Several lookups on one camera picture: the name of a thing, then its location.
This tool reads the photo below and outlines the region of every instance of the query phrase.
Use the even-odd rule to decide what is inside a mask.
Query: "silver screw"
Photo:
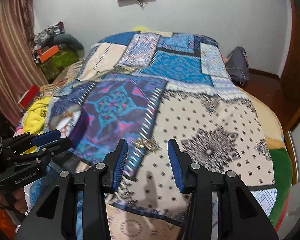
[[[104,163],[97,163],[96,168],[102,170],[106,165]]]
[[[231,178],[234,178],[236,176],[234,171],[227,171],[227,175]]]
[[[191,168],[194,169],[194,170],[197,170],[197,169],[200,168],[200,164],[199,163],[192,163]]]
[[[69,171],[61,171],[60,172],[60,177],[62,177],[62,178],[65,178],[68,175],[69,175]]]

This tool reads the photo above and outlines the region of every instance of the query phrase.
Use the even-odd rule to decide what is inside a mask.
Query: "quilt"
[[[258,114],[231,82],[212,38],[160,32],[107,37],[55,93],[44,130],[73,105],[89,116],[72,149],[84,162],[102,162],[120,138],[128,141],[122,182],[106,199],[110,206],[181,225],[190,196],[175,185],[167,153],[171,138],[194,162],[214,172],[235,171],[260,203],[268,196],[274,204],[273,162]],[[32,203],[41,183],[32,186]],[[271,209],[265,208],[267,215]]]

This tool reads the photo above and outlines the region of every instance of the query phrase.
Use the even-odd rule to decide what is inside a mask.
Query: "bag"
[[[228,56],[226,70],[234,83],[241,86],[249,81],[249,62],[243,47],[236,47]]]

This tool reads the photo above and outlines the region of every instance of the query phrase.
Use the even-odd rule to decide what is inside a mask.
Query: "bed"
[[[292,177],[281,125],[267,106],[231,82],[214,39],[146,31],[109,36],[55,83],[44,131],[58,129],[68,137],[82,114],[88,125],[71,149],[71,164],[51,161],[47,176],[26,187],[30,206],[63,169],[85,171],[125,138],[124,176],[118,192],[106,197],[112,238],[175,239],[190,200],[174,183],[167,142],[175,138],[210,171],[234,170],[278,228]],[[216,239],[216,194],[212,206]]]

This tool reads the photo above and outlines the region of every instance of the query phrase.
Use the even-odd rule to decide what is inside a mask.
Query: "orange box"
[[[54,45],[50,49],[48,49],[46,52],[42,53],[40,56],[41,62],[45,62],[48,58],[52,57],[54,54],[56,54],[60,49],[57,45]]]

